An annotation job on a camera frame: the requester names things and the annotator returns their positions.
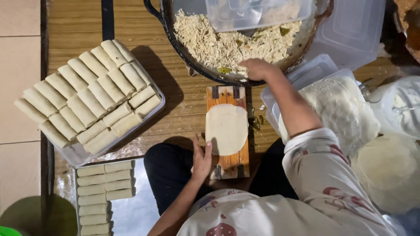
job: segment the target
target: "person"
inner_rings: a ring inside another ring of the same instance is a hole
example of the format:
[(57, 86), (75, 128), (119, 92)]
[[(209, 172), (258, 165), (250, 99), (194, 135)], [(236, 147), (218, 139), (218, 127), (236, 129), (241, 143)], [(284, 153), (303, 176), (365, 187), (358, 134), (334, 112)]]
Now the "person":
[(151, 147), (144, 166), (160, 219), (148, 236), (395, 235), (370, 202), (339, 148), (335, 134), (281, 70), (261, 59), (240, 65), (273, 93), (291, 140), (276, 141), (241, 189), (203, 184), (211, 170), (195, 135), (194, 151)]

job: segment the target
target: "aluminum tray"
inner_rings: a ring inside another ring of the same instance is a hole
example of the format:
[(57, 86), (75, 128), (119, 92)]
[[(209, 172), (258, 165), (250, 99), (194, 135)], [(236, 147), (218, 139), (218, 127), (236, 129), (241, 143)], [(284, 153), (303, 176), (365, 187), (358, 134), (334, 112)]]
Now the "aluminum tray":
[[(147, 179), (146, 170), (144, 169), (143, 156), (136, 159), (123, 160), (135, 161), (134, 178), (136, 182), (136, 195), (132, 198), (118, 199), (111, 201), (113, 225), (113, 236), (146, 236), (150, 229), (159, 219), (158, 208), (156, 207), (156, 200), (150, 188), (149, 180)], [(74, 183), (76, 183), (76, 214), (77, 214), (77, 228), (80, 235), (81, 225), (79, 217), (79, 202), (77, 194), (77, 169), (86, 168), (95, 165), (84, 167), (77, 167), (74, 169)]]
[(162, 99), (162, 102), (154, 109), (152, 110), (144, 119), (143, 122), (141, 122), (138, 126), (130, 129), (125, 135), (123, 135), (121, 138), (116, 139), (114, 142), (112, 142), (110, 145), (108, 145), (106, 148), (102, 149), (98, 154), (91, 154), (89, 152), (86, 152), (86, 150), (83, 148), (83, 145), (80, 143), (73, 144), (69, 147), (60, 148), (59, 146), (55, 145), (53, 142), (52, 144), (54, 147), (60, 152), (60, 154), (68, 161), (70, 165), (73, 166), (83, 166), (86, 163), (88, 163), (90, 160), (100, 157), (104, 155), (106, 152), (108, 152), (109, 149), (111, 149), (113, 146), (118, 144), (121, 140), (125, 139), (130, 133), (138, 130), (140, 127), (142, 127), (144, 124), (146, 124), (149, 120), (151, 120), (156, 114), (161, 112), (165, 106), (166, 106), (166, 99), (163, 95), (162, 91), (159, 89), (159, 87), (156, 85), (156, 83), (153, 81), (153, 79), (150, 77), (150, 75), (147, 73), (147, 71), (144, 69), (144, 67), (140, 64), (138, 60), (136, 60), (141, 69), (145, 72), (149, 80), (152, 82), (151, 84), (156, 88), (156, 90), (159, 93), (159, 96)]

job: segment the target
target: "plastic container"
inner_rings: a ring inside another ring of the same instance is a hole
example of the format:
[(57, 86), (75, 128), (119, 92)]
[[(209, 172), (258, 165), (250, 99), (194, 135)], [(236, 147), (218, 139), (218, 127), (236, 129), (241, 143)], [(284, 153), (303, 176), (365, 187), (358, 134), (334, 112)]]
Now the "plastic container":
[(149, 120), (151, 120), (155, 115), (157, 115), (160, 111), (162, 111), (165, 108), (166, 99), (162, 91), (159, 89), (159, 87), (156, 85), (156, 83), (153, 81), (153, 79), (150, 77), (147, 71), (143, 68), (140, 62), (137, 60), (136, 62), (140, 65), (141, 69), (145, 72), (149, 80), (152, 82), (151, 85), (153, 85), (156, 88), (157, 92), (159, 93), (159, 96), (162, 99), (162, 102), (143, 119), (143, 122), (141, 122), (138, 126), (130, 129), (125, 135), (123, 135), (121, 138), (112, 142), (110, 145), (108, 145), (108, 147), (104, 148), (102, 151), (100, 151), (96, 155), (92, 155), (89, 152), (86, 152), (86, 150), (83, 148), (83, 145), (81, 143), (73, 144), (72, 146), (65, 147), (65, 148), (60, 148), (59, 146), (55, 145), (52, 142), (54, 147), (58, 150), (58, 152), (60, 152), (60, 154), (68, 161), (70, 165), (73, 165), (76, 167), (83, 166), (86, 163), (88, 163), (90, 160), (104, 155), (109, 149), (111, 149), (121, 140), (125, 139), (130, 133), (138, 130), (140, 127), (145, 125)]
[[(326, 1), (320, 1), (324, 12)], [(386, 0), (334, 0), (332, 15), (318, 27), (305, 55), (330, 55), (339, 69), (356, 70), (376, 59), (381, 38)]]
[(381, 96), (377, 103), (370, 103), (375, 117), (381, 124), (381, 134), (402, 134), (420, 138), (420, 76), (404, 77), (396, 82), (380, 86), (372, 92)]
[[(302, 62), (288, 73), (286, 77), (296, 90), (300, 90), (337, 71), (339, 70), (331, 58), (327, 54), (321, 54), (308, 62)], [(353, 73), (347, 70), (348, 72), (354, 78)], [(280, 135), (280, 131), (278, 130), (280, 109), (269, 87), (261, 91), (261, 99), (267, 107), (267, 111), (265, 112), (266, 119)]]
[(312, 0), (206, 0), (216, 32), (254, 29), (308, 18)]

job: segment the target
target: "printed shirt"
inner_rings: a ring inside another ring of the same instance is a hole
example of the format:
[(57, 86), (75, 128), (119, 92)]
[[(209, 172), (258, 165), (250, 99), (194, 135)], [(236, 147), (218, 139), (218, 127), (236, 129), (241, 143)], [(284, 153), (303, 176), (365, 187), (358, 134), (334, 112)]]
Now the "printed shirt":
[(217, 190), (194, 203), (178, 236), (395, 235), (330, 129), (301, 134), (284, 152), (283, 168), (299, 200)]

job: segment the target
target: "wooden board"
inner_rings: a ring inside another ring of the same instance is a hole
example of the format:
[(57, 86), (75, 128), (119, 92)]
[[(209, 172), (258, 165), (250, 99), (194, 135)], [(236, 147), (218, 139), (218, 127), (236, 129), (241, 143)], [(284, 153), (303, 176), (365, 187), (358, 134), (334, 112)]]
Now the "wooden board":
[[(244, 87), (214, 86), (206, 89), (207, 111), (218, 104), (232, 104), (247, 109)], [(213, 164), (210, 179), (249, 177), (248, 138), (242, 149), (230, 156), (212, 155)]]

